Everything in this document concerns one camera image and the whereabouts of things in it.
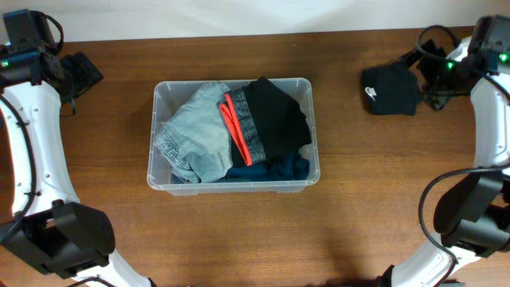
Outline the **black shirt white logo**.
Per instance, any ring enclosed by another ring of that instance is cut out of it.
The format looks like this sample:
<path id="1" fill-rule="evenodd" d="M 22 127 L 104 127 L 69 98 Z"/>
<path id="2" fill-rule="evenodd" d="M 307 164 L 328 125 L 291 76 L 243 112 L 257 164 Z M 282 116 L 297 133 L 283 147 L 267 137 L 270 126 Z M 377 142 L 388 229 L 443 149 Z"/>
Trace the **black shirt white logo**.
<path id="1" fill-rule="evenodd" d="M 395 61 L 363 70 L 361 85 L 372 115 L 415 115 L 420 90 L 418 79 L 406 62 Z"/>

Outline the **light blue jeans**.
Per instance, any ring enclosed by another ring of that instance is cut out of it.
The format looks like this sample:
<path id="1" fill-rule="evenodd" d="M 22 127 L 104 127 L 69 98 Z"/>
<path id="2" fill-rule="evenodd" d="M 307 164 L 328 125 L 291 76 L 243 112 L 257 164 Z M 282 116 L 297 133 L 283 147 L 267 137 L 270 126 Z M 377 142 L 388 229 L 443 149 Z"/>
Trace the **light blue jeans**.
<path id="1" fill-rule="evenodd" d="M 206 82 L 155 134 L 155 146 L 186 183 L 212 183 L 233 166 L 230 132 L 219 104 L 227 85 Z"/>

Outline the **teal blue shirt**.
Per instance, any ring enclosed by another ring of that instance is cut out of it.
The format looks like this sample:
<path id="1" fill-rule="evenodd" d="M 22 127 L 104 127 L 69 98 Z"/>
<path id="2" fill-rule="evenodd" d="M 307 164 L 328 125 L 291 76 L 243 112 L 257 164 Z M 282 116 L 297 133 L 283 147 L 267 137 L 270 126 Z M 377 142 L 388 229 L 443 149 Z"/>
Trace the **teal blue shirt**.
<path id="1" fill-rule="evenodd" d="M 217 183 L 305 180 L 309 172 L 309 160 L 303 158 L 300 153 L 292 153 L 249 167 L 232 167 L 224 177 L 217 180 Z"/>

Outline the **black shorts red waistband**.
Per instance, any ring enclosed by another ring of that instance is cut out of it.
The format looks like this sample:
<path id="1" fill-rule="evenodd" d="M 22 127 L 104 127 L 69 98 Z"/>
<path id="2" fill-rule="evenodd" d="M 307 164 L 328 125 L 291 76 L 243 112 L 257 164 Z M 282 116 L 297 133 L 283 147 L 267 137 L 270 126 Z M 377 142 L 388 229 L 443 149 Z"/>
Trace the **black shorts red waistband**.
<path id="1" fill-rule="evenodd" d="M 312 143 L 300 104 L 265 77 L 224 93 L 219 110 L 231 139 L 235 167 L 249 167 Z"/>

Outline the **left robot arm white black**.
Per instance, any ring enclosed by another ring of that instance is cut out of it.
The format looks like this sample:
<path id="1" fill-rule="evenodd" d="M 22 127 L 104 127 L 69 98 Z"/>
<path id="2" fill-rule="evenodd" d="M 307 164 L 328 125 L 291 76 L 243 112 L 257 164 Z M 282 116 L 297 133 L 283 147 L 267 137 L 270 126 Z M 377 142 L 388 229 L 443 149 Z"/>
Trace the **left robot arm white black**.
<path id="1" fill-rule="evenodd" d="M 64 78 L 58 57 L 44 49 L 1 57 L 1 113 L 14 168 L 14 218 L 1 225 L 1 244 L 39 273 L 76 285 L 152 286 L 116 250 L 108 216 L 74 191 L 54 87 Z"/>

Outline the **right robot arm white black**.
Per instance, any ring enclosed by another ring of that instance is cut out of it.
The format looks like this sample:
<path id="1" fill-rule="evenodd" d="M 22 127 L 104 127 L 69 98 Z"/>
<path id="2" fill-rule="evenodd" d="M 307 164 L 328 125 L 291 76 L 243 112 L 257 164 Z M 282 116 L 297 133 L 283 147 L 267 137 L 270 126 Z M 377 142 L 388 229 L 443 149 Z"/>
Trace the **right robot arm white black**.
<path id="1" fill-rule="evenodd" d="M 418 221 L 426 241 L 407 260 L 390 266 L 377 286 L 449 286 L 460 268 L 509 250 L 509 19 L 480 18 L 471 37 L 451 36 L 444 53 L 418 41 L 422 97 L 438 110 L 469 96 L 476 118 L 474 166 L 446 172 L 422 192 Z"/>

